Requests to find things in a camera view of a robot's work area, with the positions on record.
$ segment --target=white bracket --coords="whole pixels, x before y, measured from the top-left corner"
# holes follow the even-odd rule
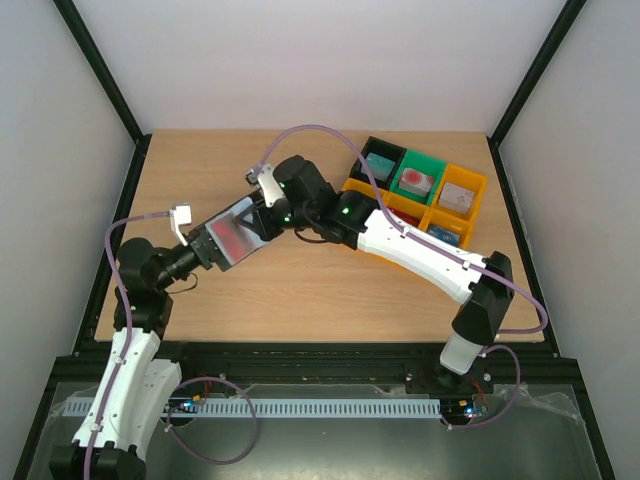
[[[176,204],[169,210],[169,222],[171,223],[171,231],[178,239],[178,241],[187,246],[187,239],[180,231],[180,227],[183,225],[191,225],[191,207],[188,203]]]

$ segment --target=robotic arm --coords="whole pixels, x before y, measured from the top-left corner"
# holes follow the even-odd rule
[[[180,366],[154,359],[169,321],[173,301],[165,291],[198,267],[217,265],[223,272],[280,236],[285,230],[312,229],[322,239],[386,258],[429,280],[461,307],[453,320],[440,364],[452,376],[464,375],[484,346],[490,345],[513,298],[513,291],[469,268],[476,265],[509,280],[510,260],[499,252],[489,258],[452,247],[397,219],[390,226],[375,200],[356,191],[335,192],[315,165],[301,156],[277,167],[250,171],[257,189],[193,228],[190,209],[171,210],[171,229],[179,243],[154,248],[144,238],[118,251],[119,273],[131,304],[133,332],[127,355],[126,316],[120,295],[115,312],[112,352],[89,414],[73,444],[57,447],[50,470],[54,479],[81,478],[82,460],[95,436],[91,472],[96,478],[143,478],[144,459],[157,419],[181,380]],[[459,264],[408,239],[411,232],[464,260]],[[113,381],[111,375],[118,369]],[[107,397],[100,415],[100,405]],[[103,421],[98,425],[96,418]]]

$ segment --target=wooden table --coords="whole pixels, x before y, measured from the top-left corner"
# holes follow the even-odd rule
[[[153,134],[132,215],[189,202],[193,225],[250,192],[244,180],[279,132],[160,130]],[[359,146],[368,132],[348,132]],[[498,179],[482,133],[375,132],[375,136],[488,176],[470,244],[474,252],[499,250],[513,262],[516,283],[524,268]],[[270,162],[301,154],[339,189],[354,155],[321,132],[290,136]],[[167,219],[127,226],[125,239],[144,236],[156,246],[177,242]],[[286,232],[226,273],[199,269],[198,288],[174,296],[165,340],[227,342],[435,342],[451,333],[458,309],[445,293],[416,275],[339,245],[309,245]],[[177,290],[181,285],[174,285]],[[96,339],[112,335],[112,281]],[[535,309],[516,296],[504,327],[538,323]],[[542,340],[541,334],[513,340]]]

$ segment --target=red object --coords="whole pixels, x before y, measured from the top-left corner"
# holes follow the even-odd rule
[[[390,208],[389,211],[391,211],[396,217],[400,218],[400,220],[407,222],[409,225],[413,225],[414,227],[420,225],[420,220],[416,217],[412,217],[411,215],[401,212],[395,208]]]
[[[239,262],[255,249],[255,245],[231,213],[216,217],[209,225],[218,236],[219,246],[224,247],[231,257],[232,264]]]
[[[411,185],[420,185],[422,182],[422,175],[415,170],[406,169],[402,174],[402,181]]]

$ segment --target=white block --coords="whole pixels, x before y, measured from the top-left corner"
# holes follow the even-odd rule
[[[405,168],[398,182],[398,188],[405,192],[418,195],[419,197],[426,197],[429,195],[431,187],[433,187],[433,182],[433,177],[414,170],[413,168]]]
[[[466,215],[469,213],[475,193],[453,183],[445,183],[440,192],[438,204],[454,212]]]

